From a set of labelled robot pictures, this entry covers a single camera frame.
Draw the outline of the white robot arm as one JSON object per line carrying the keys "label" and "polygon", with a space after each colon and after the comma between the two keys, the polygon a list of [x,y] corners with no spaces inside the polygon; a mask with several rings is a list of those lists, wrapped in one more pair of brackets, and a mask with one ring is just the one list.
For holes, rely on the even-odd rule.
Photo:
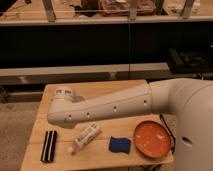
{"label": "white robot arm", "polygon": [[174,171],[213,171],[213,81],[178,78],[140,84],[77,102],[69,88],[55,91],[47,113],[53,125],[145,114],[177,118]]}

